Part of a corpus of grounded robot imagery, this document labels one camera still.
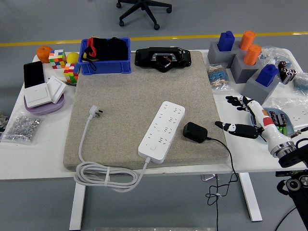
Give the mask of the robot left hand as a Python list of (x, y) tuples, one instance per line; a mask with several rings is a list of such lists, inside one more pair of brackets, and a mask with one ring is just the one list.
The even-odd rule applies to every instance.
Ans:
[(5, 131), (8, 121), (8, 117), (5, 116), (2, 112), (0, 112), (0, 132)]

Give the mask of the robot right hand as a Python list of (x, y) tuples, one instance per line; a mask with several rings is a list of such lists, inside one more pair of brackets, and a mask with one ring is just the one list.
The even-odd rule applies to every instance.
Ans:
[(245, 96), (227, 96), (226, 99), (228, 103), (237, 106), (238, 110), (248, 111), (255, 119), (256, 124), (250, 126), (216, 121), (215, 125), (217, 127), (238, 137), (256, 139), (258, 136), (262, 136), (268, 144), (269, 152), (273, 156), (278, 156), (278, 152), (284, 149), (295, 150), (295, 144), (292, 139), (279, 132), (273, 120), (259, 102)]

